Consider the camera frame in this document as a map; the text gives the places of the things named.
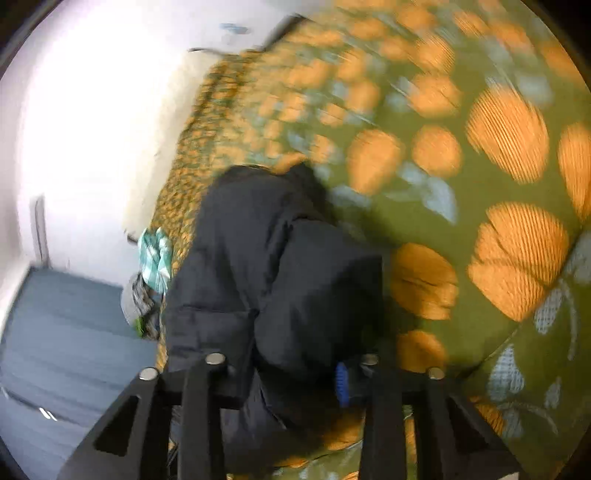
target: floor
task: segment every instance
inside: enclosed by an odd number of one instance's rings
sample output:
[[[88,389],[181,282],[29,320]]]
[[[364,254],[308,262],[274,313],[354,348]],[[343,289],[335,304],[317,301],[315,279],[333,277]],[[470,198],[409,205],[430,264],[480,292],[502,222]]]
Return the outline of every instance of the floor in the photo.
[[[32,270],[0,345],[0,437],[30,480],[54,480],[117,395],[154,363],[121,289]]]

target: metal screw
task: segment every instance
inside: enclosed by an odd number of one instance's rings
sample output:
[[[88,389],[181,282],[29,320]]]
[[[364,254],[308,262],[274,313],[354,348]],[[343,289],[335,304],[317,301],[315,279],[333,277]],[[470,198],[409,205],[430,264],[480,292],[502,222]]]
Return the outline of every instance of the metal screw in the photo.
[[[147,381],[149,381],[149,380],[153,380],[157,376],[158,376],[158,370],[156,370],[155,368],[152,368],[152,367],[144,368],[139,373],[139,379],[140,380],[147,380]]]
[[[431,380],[443,380],[445,378],[445,373],[439,367],[431,367],[427,373]]]
[[[205,363],[208,365],[221,365],[226,361],[226,355],[223,353],[210,353],[207,357],[205,357]]]
[[[361,357],[361,365],[375,367],[379,363],[379,357],[375,353],[366,353]]]

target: black puffer jacket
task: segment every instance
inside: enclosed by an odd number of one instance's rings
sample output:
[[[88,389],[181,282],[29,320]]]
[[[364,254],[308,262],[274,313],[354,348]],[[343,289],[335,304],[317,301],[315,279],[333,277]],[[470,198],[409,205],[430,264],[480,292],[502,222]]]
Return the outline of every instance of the black puffer jacket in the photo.
[[[283,176],[233,167],[204,198],[164,312],[168,369],[254,335],[256,373],[240,411],[224,411],[226,467],[259,472],[318,445],[336,411],[338,361],[382,319],[381,257],[328,223],[306,166]]]

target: teal plaid cloth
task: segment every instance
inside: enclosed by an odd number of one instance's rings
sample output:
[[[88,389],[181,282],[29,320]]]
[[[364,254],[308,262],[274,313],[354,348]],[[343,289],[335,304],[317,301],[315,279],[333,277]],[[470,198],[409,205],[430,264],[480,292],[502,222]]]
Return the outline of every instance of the teal plaid cloth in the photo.
[[[138,240],[139,264],[144,282],[158,293],[166,293],[172,273],[173,246],[162,228],[144,230]]]

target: floral bedspread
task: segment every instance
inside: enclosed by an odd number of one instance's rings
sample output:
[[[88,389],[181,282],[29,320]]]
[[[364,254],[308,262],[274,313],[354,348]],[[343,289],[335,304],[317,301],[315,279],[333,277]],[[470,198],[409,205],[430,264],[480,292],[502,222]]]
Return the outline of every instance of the floral bedspread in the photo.
[[[401,366],[471,372],[466,394],[525,470],[555,476],[591,421],[591,94],[550,29],[518,0],[340,0],[228,57],[152,222],[173,270],[215,172],[301,161],[342,227],[391,252]],[[332,439],[275,474],[355,479],[359,423]]]

